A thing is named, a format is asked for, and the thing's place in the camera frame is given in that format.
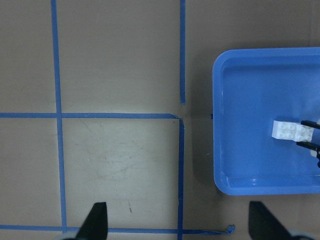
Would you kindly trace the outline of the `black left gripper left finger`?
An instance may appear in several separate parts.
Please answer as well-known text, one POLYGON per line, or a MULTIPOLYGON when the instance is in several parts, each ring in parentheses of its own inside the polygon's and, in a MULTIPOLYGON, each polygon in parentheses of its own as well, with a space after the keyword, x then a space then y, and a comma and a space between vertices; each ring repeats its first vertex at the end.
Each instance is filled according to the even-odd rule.
POLYGON ((106 202, 96 202, 91 208, 75 240, 106 240, 108 237, 108 211, 106 202))

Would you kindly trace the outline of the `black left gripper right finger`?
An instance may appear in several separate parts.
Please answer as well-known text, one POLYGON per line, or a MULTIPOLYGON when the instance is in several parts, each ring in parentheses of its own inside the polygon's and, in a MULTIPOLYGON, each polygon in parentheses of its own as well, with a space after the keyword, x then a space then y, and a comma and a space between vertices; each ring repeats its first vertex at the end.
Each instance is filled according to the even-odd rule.
POLYGON ((248 212, 248 233, 252 240, 290 240, 288 230, 260 201, 251 201, 248 212))

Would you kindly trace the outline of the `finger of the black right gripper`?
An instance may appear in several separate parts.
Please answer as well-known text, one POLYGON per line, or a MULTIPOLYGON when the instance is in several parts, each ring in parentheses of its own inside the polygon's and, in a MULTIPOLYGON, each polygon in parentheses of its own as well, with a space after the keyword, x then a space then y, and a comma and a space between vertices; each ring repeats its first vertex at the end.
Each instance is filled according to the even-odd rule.
POLYGON ((310 127, 310 128, 313 128, 313 129, 320 129, 320 125, 317 123, 317 122, 314 122, 314 121, 310 121, 310 120, 302 120, 300 122, 301 125, 303 126, 307 126, 307 127, 310 127))
POLYGON ((312 151, 316 151, 316 152, 320 151, 320 145, 312 143, 312 142, 300 141, 300 142, 296 142, 296 145, 300 146, 300 147, 303 147, 303 148, 307 148, 307 149, 312 150, 312 151))

